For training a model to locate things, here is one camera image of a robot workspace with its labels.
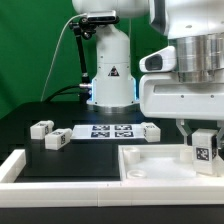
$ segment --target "white box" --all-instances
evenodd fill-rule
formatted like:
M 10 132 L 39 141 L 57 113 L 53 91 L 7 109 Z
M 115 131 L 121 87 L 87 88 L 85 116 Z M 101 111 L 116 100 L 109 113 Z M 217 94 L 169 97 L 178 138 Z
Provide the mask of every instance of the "white box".
M 44 139 L 45 135 L 52 132 L 54 126 L 53 121 L 40 121 L 30 127 L 31 139 Z
M 159 142 L 161 130 L 153 123 L 141 123 L 143 134 L 147 142 Z
M 192 134 L 193 164 L 198 173 L 214 175 L 217 156 L 216 130 L 198 129 Z
M 71 136 L 71 129 L 57 129 L 45 136 L 45 148 L 58 150 L 70 142 Z

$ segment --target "robot camera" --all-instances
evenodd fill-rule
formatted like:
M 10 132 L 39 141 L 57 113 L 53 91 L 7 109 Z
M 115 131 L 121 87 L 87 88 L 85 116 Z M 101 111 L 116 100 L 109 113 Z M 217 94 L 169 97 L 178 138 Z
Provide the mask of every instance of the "robot camera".
M 97 11 L 87 13 L 87 20 L 90 24 L 106 25 L 116 24 L 119 22 L 119 18 L 116 11 Z

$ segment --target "warning label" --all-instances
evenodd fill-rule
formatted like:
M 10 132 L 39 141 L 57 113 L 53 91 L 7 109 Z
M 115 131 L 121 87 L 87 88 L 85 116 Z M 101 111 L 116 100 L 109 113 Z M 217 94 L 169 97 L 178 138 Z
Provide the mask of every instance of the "warning label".
M 108 76 L 119 76 L 119 73 L 118 73 L 118 71 L 117 71 L 115 66 L 113 66 L 113 68 L 111 69 L 111 71 L 110 71 Z

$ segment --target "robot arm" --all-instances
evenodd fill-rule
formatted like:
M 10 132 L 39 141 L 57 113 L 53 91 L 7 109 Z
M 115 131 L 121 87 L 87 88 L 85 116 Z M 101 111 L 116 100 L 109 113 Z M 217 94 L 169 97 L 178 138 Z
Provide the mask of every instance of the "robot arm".
M 73 0 L 78 13 L 93 15 L 101 20 L 102 14 L 114 10 L 119 18 L 143 16 L 149 11 L 148 0 Z M 135 79 L 130 71 L 129 37 L 113 25 L 96 27 L 97 74 L 92 79 L 90 108 L 106 113 L 122 113 L 135 109 Z
M 150 24 L 168 39 L 224 32 L 220 0 L 149 0 Z
M 78 13 L 115 10 L 120 18 L 142 16 L 149 11 L 148 0 L 72 0 Z

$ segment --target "black table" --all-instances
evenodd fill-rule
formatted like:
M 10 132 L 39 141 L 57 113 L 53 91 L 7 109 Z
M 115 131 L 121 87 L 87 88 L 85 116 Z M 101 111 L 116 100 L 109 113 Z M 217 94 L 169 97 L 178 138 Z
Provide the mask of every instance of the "black table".
M 161 128 L 162 144 L 183 143 L 175 120 L 149 119 L 139 111 L 103 115 L 78 102 L 27 103 L 0 120 L 0 164 L 14 149 L 26 149 L 27 165 L 16 182 L 117 181 L 118 145 L 148 144 L 144 139 L 72 140 L 59 151 L 44 150 L 44 142 L 31 140 L 29 132 L 30 126 L 40 120 L 54 121 L 54 129 L 72 129 L 77 124 L 153 122 Z M 216 124 L 194 121 L 191 127 L 215 128 Z M 0 209 L 1 224 L 223 223 L 223 216 L 223 205 Z

